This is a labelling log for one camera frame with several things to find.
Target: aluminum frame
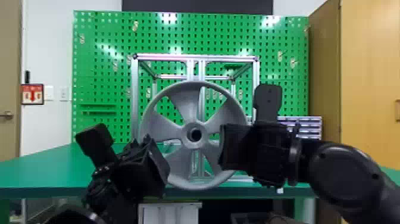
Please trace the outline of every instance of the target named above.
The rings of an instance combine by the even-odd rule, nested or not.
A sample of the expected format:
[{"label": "aluminum frame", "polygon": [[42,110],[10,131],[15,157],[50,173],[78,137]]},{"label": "aluminum frame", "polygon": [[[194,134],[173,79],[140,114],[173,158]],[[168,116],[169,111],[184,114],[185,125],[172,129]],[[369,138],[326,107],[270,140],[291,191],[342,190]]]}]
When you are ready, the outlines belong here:
[{"label": "aluminum frame", "polygon": [[[181,61],[186,64],[186,75],[177,74],[156,74],[145,61]],[[207,76],[206,67],[207,63],[210,62],[235,62],[245,63],[235,74],[232,76]],[[198,64],[198,76],[194,75],[195,65]],[[177,80],[230,80],[231,87],[230,93],[236,98],[236,84],[235,80],[240,77],[245,71],[252,67],[252,88],[253,92],[255,88],[260,84],[260,62],[256,56],[239,56],[239,55],[193,55],[193,54],[135,54],[131,59],[131,128],[132,128],[132,139],[138,138],[139,134],[139,67],[142,67],[147,71],[153,78],[152,83],[152,98],[157,94],[157,79],[177,79]],[[255,119],[255,110],[253,110],[252,122]],[[202,88],[199,97],[199,114],[200,120],[205,121],[205,89]],[[198,169],[196,171],[197,176],[204,177],[204,156],[199,152],[198,154]]]}]

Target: tan cabinet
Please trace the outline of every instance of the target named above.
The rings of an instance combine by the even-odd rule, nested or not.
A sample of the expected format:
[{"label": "tan cabinet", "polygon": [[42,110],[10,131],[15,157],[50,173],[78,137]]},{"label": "tan cabinet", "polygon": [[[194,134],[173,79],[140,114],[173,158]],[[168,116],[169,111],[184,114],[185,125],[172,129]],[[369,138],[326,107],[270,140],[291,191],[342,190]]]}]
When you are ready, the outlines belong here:
[{"label": "tan cabinet", "polygon": [[324,138],[400,170],[400,0],[328,0],[310,23],[310,112]]}]

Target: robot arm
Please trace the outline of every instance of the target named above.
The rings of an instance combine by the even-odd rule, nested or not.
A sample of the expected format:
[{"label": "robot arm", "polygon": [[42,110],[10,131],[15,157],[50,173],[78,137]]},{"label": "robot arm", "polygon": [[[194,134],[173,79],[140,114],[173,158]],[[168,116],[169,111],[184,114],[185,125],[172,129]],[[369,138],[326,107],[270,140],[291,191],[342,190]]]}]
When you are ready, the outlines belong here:
[{"label": "robot arm", "polygon": [[222,168],[246,171],[264,186],[308,183],[351,224],[400,223],[399,186],[356,148],[296,138],[299,126],[289,133],[276,122],[280,106],[261,104],[257,98],[260,93],[263,102],[273,102],[279,90],[271,85],[256,89],[252,126],[221,127]]}]

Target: red sign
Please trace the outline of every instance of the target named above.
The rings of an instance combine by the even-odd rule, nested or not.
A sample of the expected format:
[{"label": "red sign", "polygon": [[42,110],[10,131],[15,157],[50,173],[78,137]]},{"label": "red sign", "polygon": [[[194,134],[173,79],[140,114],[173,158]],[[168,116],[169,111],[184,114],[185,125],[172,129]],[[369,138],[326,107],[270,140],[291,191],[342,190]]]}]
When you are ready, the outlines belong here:
[{"label": "red sign", "polygon": [[43,105],[43,84],[22,84],[23,105]]}]

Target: green table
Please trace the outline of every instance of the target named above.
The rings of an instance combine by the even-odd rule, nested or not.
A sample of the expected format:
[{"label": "green table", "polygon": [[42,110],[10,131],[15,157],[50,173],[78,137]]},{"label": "green table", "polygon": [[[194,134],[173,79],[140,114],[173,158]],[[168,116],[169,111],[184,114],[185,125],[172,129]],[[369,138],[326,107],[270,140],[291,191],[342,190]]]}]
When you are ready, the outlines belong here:
[{"label": "green table", "polygon": [[[123,144],[113,146],[120,152]],[[40,198],[78,196],[85,193],[94,166],[77,144],[52,148],[0,163],[0,198]],[[278,194],[250,181],[227,181],[207,191],[184,191],[168,186],[166,200],[224,198],[314,197],[307,184],[284,187]]]}]

